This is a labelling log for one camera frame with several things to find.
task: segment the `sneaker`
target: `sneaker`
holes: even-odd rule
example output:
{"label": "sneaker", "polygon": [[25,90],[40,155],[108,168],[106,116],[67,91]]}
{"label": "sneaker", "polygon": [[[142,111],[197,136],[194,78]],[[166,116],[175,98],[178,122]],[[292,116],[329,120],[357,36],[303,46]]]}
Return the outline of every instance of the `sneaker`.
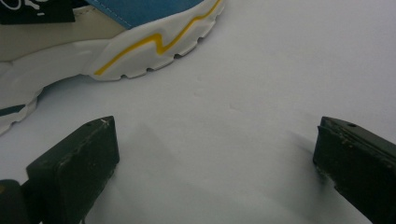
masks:
{"label": "sneaker", "polygon": [[224,0],[0,0],[0,134],[53,82],[139,77],[168,65],[223,8]]}

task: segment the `black plastic piece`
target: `black plastic piece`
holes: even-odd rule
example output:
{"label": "black plastic piece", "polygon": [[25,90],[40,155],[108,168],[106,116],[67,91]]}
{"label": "black plastic piece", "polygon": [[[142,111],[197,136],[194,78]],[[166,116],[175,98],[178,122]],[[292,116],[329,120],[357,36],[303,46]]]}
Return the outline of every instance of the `black plastic piece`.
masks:
{"label": "black plastic piece", "polygon": [[322,118],[314,164],[375,224],[396,223],[396,146],[363,128]]}
{"label": "black plastic piece", "polygon": [[30,223],[21,186],[15,180],[0,180],[0,223]]}
{"label": "black plastic piece", "polygon": [[12,193],[6,199],[14,198],[15,202],[5,201],[4,192],[0,191],[0,210],[16,209],[19,216],[29,217],[26,224],[40,221],[78,224],[92,208],[119,161],[113,117],[86,123],[33,161],[27,167],[29,180],[21,188],[12,182],[14,191],[4,192],[8,193],[6,196]]}

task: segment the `white sole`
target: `white sole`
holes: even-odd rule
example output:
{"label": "white sole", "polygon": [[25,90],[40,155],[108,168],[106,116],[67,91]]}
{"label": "white sole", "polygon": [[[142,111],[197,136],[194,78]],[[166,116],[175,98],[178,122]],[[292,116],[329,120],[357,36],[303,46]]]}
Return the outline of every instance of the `white sole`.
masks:
{"label": "white sole", "polygon": [[[96,80],[139,77],[184,56],[205,37],[224,9],[224,0],[205,0],[198,6],[153,21],[108,40],[65,44],[0,63],[0,134],[35,110],[43,88],[79,74]],[[2,116],[5,108],[24,105]]]}

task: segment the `yellow zigzag stripe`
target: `yellow zigzag stripe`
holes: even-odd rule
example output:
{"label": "yellow zigzag stripe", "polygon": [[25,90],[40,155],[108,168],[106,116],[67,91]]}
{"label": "yellow zigzag stripe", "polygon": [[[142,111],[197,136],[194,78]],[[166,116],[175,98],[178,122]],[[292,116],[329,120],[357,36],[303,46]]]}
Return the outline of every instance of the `yellow zigzag stripe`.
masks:
{"label": "yellow zigzag stripe", "polygon": [[134,49],[138,49],[140,47],[142,47],[143,45],[146,45],[149,42],[155,42],[155,44],[157,45],[157,53],[159,55],[164,54],[167,50],[169,50],[170,48],[172,48],[177,41],[179,41],[181,39],[181,37],[183,37],[184,34],[186,34],[186,32],[192,27],[192,25],[200,20],[205,19],[206,17],[208,17],[210,14],[212,14],[212,12],[216,9],[216,7],[219,5],[221,0],[218,0],[216,2],[216,4],[208,11],[206,12],[205,15],[202,16],[197,16],[194,19],[192,19],[185,27],[184,29],[176,36],[176,38],[174,40],[172,40],[172,42],[170,42],[167,46],[163,45],[163,36],[161,34],[155,34],[155,35],[151,35],[148,36],[142,40],[140,40],[139,42],[131,45],[130,47],[128,47],[127,49],[123,50],[121,53],[119,53],[117,56],[115,56],[111,61],[109,61],[107,64],[105,64],[103,67],[101,67],[99,70],[97,70],[95,72],[95,74],[97,76],[101,76],[111,65],[113,65],[116,61],[118,61],[120,58],[122,58],[125,54],[129,53],[130,51],[134,50]]}

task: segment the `blue shoe upper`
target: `blue shoe upper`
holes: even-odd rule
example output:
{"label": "blue shoe upper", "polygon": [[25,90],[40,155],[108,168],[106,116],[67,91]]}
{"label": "blue shoe upper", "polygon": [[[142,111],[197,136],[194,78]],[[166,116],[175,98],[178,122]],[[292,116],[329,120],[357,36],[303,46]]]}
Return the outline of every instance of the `blue shoe upper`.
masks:
{"label": "blue shoe upper", "polygon": [[86,0],[107,16],[132,29],[188,10],[204,0]]}

